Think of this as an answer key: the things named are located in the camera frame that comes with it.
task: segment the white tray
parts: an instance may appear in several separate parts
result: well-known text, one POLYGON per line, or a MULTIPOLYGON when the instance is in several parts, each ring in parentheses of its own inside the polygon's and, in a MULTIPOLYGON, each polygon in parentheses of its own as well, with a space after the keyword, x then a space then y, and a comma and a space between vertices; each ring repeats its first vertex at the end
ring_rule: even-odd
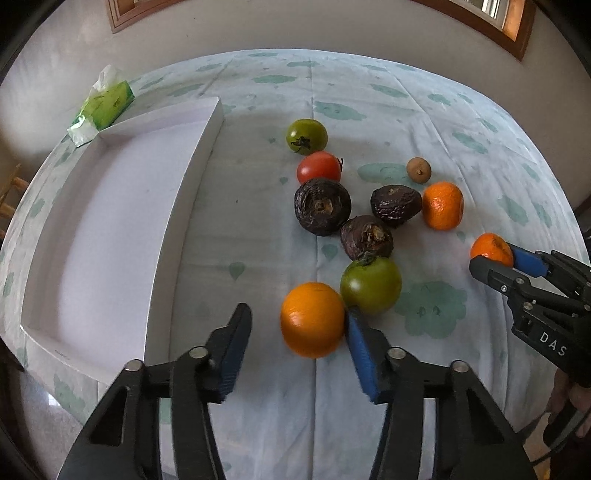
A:
POLYGON ((25 286, 21 328, 110 384, 140 358, 168 361, 174 288, 193 202, 223 122, 219 98, 103 130, 51 208, 25 286))

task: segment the tomato stem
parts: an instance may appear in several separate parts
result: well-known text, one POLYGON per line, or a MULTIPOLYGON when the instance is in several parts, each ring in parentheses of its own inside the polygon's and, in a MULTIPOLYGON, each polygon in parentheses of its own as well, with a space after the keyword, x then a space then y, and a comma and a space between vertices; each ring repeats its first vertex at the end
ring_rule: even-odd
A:
POLYGON ((357 260, 359 262, 359 265, 361 265, 362 267, 367 267, 368 265, 371 265, 374 262, 375 255, 371 252, 365 251, 361 253, 357 260))
POLYGON ((311 141, 309 138, 306 138, 302 135, 295 142, 291 142, 291 145, 294 145, 295 147, 299 147, 297 149, 297 151, 295 152, 295 153, 299 153, 302 148, 307 148, 308 150, 311 150, 310 142, 311 141))

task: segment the dried beet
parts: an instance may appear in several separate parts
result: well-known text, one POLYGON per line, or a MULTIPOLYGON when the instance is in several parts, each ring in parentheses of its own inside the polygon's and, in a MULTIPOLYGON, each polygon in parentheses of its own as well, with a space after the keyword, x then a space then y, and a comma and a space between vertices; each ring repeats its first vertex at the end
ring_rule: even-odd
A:
POLYGON ((421 194, 404 185, 386 185, 374 190, 370 203, 374 215, 392 228, 410 220, 423 207, 421 194))
POLYGON ((340 229, 340 241, 351 260, 368 252, 376 257, 389 257, 394 248, 386 224, 372 215, 352 218, 340 229))
POLYGON ((295 216, 309 232, 329 236, 349 219, 351 197, 339 182, 311 179, 297 189, 294 198, 295 216))

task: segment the tangerine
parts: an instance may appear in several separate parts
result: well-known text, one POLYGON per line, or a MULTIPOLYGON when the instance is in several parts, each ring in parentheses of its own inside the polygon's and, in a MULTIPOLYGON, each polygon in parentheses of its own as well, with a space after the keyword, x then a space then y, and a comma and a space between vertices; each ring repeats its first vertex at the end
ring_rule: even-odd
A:
POLYGON ((511 247, 495 233, 483 233, 470 249, 470 258, 482 255, 507 267, 513 267, 513 252, 511 247))
POLYGON ((281 305, 281 333, 287 346, 308 358, 320 358, 339 346, 345 332, 345 308, 337 292, 320 282, 304 283, 281 305))
POLYGON ((451 230, 460 225, 464 214, 464 195, 453 183, 440 181, 423 193, 423 219, 435 230, 451 230))

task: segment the wooden chair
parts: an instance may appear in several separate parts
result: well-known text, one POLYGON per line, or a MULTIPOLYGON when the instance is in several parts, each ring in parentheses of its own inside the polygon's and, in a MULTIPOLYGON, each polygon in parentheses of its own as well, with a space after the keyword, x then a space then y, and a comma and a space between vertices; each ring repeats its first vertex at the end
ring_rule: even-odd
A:
MULTIPOLYGON (((21 164, 18 164, 12 174, 9 175, 4 185, 0 189, 0 217, 8 219, 9 221, 14 216, 15 208, 5 203, 6 197, 10 190, 14 188, 21 193, 24 193, 29 186, 29 182, 18 177, 18 171, 21 169, 21 164)), ((0 240, 4 240, 6 232, 0 229, 0 240)))

